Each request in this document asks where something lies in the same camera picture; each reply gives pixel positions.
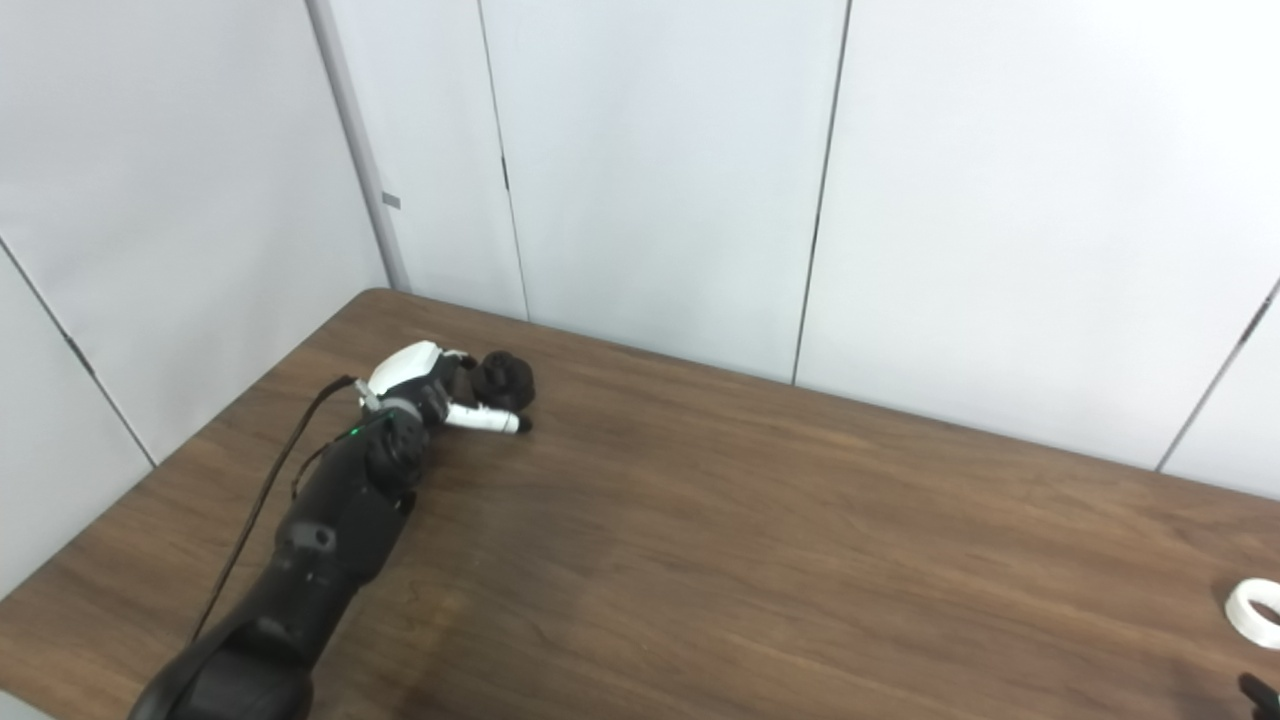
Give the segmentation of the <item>white and black left hand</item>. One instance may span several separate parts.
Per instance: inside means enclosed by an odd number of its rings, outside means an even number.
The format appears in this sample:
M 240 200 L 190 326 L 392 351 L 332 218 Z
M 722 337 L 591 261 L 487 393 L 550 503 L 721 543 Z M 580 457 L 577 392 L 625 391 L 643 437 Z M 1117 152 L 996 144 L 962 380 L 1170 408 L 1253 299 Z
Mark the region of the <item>white and black left hand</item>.
M 424 427 L 526 434 L 524 411 L 536 397 L 530 364 L 507 351 L 481 359 L 430 341 L 410 345 L 357 380 L 365 416 L 404 410 Z

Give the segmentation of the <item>white and black right hand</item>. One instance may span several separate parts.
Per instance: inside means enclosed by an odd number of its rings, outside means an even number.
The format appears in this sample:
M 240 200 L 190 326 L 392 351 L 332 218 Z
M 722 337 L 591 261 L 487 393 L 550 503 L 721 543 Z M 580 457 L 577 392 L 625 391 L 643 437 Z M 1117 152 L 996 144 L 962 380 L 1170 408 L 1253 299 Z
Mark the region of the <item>white and black right hand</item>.
M 1254 720 L 1279 720 L 1279 691 L 1251 673 L 1243 673 L 1236 679 L 1239 692 L 1252 705 L 1251 717 Z

